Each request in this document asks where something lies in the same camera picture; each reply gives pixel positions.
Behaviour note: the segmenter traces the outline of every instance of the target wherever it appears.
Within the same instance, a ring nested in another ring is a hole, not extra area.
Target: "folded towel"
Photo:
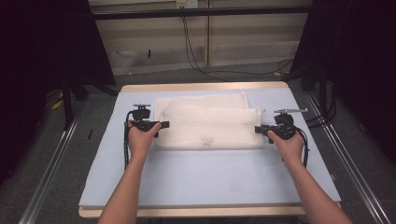
[[[222,107],[214,103],[220,98]],[[254,132],[254,126],[260,125],[261,111],[247,107],[244,93],[206,95],[190,100],[161,99],[160,104],[163,102],[166,106],[160,106],[159,120],[169,120],[170,128],[161,130],[160,137],[154,140],[157,146],[185,149],[263,146],[262,135]]]

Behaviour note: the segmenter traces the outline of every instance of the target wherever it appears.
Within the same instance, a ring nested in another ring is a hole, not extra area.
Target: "black cable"
[[[308,128],[315,128],[315,127],[321,126],[323,124],[326,124],[326,123],[332,121],[332,119],[334,119],[335,114],[336,114],[336,108],[337,108],[336,102],[335,102],[335,98],[336,98],[335,96],[336,96],[336,90],[335,90],[334,85],[332,84],[332,97],[330,99],[329,108],[327,109],[327,114],[329,116],[327,118],[324,118],[323,116],[318,115],[316,117],[313,117],[312,119],[306,119],[305,120],[306,123],[309,123],[309,122],[312,122],[312,121],[315,121],[318,119],[324,119],[320,123],[316,123],[316,124],[308,126]]]
[[[309,148],[308,148],[308,138],[306,137],[305,132],[300,129],[300,128],[296,128],[296,131],[300,134],[300,136],[303,138],[304,141],[304,158],[303,158],[303,165],[306,168],[306,165],[308,164],[308,152],[309,152]]]
[[[219,77],[212,77],[212,76],[208,75],[207,73],[205,73],[204,71],[201,70],[201,68],[198,66],[198,64],[197,64],[197,62],[195,60],[194,53],[192,52],[192,46],[191,46],[190,35],[189,35],[189,28],[187,27],[186,18],[182,17],[182,20],[183,20],[183,26],[184,26],[184,37],[185,37],[185,41],[186,41],[187,59],[189,60],[189,64],[190,64],[191,68],[193,68],[195,71],[201,73],[202,75],[204,75],[206,77],[211,77],[211,78],[214,78],[214,79],[217,79],[217,80],[220,80],[220,81],[230,82],[229,80],[222,79],[222,78],[219,78]],[[190,59],[190,54],[189,54],[189,46],[190,46],[191,56],[193,58],[193,61],[194,61],[196,67],[194,67],[192,65],[192,62],[191,62],[191,59]]]
[[[129,144],[129,140],[128,140],[128,135],[129,135],[129,130],[131,129],[130,127],[128,127],[128,122],[129,122],[129,117],[133,114],[133,111],[129,111],[128,114],[126,115],[126,120],[124,123],[124,169],[126,169],[126,167],[129,164],[129,152],[128,152],[128,144]]]
[[[280,62],[278,62],[278,67],[276,70],[273,71],[269,71],[269,72],[265,72],[265,73],[250,73],[250,72],[243,72],[243,71],[227,71],[227,70],[217,70],[217,71],[203,71],[197,64],[194,54],[192,52],[192,46],[191,46],[191,41],[190,41],[190,35],[189,35],[189,28],[187,26],[187,21],[185,17],[182,17],[183,19],[183,26],[184,26],[184,36],[185,36],[185,40],[186,40],[186,51],[187,51],[187,59],[189,60],[189,64],[190,66],[197,72],[200,72],[201,74],[203,74],[204,76],[207,77],[212,77],[210,75],[208,75],[208,73],[236,73],[236,74],[248,74],[248,75],[257,75],[257,76],[263,76],[263,75],[270,75],[273,74],[275,72],[281,71],[282,68],[286,67],[289,63],[291,63],[293,61],[293,59],[286,59],[286,60],[282,60]],[[192,65],[191,59],[190,59],[190,54],[189,54],[189,49],[191,52],[191,56],[193,58],[195,67]],[[221,81],[226,81],[229,82],[229,80],[226,79],[222,79],[219,77],[212,77]]]

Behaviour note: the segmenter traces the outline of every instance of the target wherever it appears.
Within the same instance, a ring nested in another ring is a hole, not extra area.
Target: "finger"
[[[154,124],[154,126],[152,126],[152,128],[148,131],[151,135],[155,135],[155,133],[157,133],[160,129],[161,129],[161,123],[157,122]]]
[[[132,124],[132,121],[131,121],[130,119],[128,119],[127,125],[128,125],[128,128],[131,128],[132,126],[134,126],[134,125]]]
[[[268,137],[271,138],[275,143],[281,140],[281,138],[279,136],[277,136],[276,133],[274,133],[271,130],[268,131]]]
[[[141,131],[138,128],[136,128],[136,126],[131,124],[130,129],[129,129],[129,134],[131,134],[133,132],[141,132]]]

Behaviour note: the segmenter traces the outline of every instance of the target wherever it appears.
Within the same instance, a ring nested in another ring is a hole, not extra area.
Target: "gray carpet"
[[[277,63],[233,65],[214,69],[231,71],[249,71],[264,73],[276,70]],[[210,76],[227,81],[270,81],[279,80],[274,75],[242,75],[236,73],[210,73]],[[220,79],[207,77],[192,69],[157,72],[116,77],[120,90],[126,84],[149,83],[188,83],[188,82],[218,82]],[[301,108],[310,108],[305,93],[300,88],[300,80],[289,82],[290,88]],[[96,150],[111,116],[116,97],[106,95],[94,88],[87,87],[91,93],[83,104],[83,111],[78,120],[75,133],[64,153],[56,176],[52,181],[49,192],[42,204],[35,223],[95,223],[95,219],[86,219],[78,215],[78,201],[84,188],[85,179],[92,164]],[[73,101],[74,108],[81,105]],[[304,114],[309,119],[313,113]],[[361,132],[359,121],[353,113],[337,99],[337,114],[332,121],[335,130],[340,134],[346,148],[362,175],[372,188],[375,195],[383,204],[390,220],[396,221],[396,165],[389,161],[379,149],[376,141],[368,133]],[[46,110],[40,125],[36,130],[35,141],[26,150],[14,175],[0,187],[0,223],[17,223],[23,210],[28,204],[41,176],[44,174],[54,149],[61,138],[64,126],[64,112]],[[311,129],[319,150],[330,174],[336,178],[334,184],[342,198],[342,208],[355,223],[375,223],[373,216],[367,209],[360,194],[347,174],[344,165],[334,152],[326,133],[320,128]],[[148,223],[147,219],[139,220]],[[163,223],[291,223],[290,219],[276,217],[258,218],[193,218],[193,219],[165,219]]]

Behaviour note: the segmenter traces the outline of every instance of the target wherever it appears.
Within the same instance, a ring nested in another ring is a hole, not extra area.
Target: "table edge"
[[[210,91],[210,90],[248,90],[288,88],[282,81],[271,82],[219,82],[219,83],[179,83],[179,84],[148,84],[125,85],[120,92],[131,91]]]
[[[81,217],[97,218],[103,208],[86,208],[80,206]],[[193,208],[142,208],[137,210],[137,217],[256,217],[256,216],[302,216],[305,215],[301,205],[270,205],[243,207],[193,207]]]

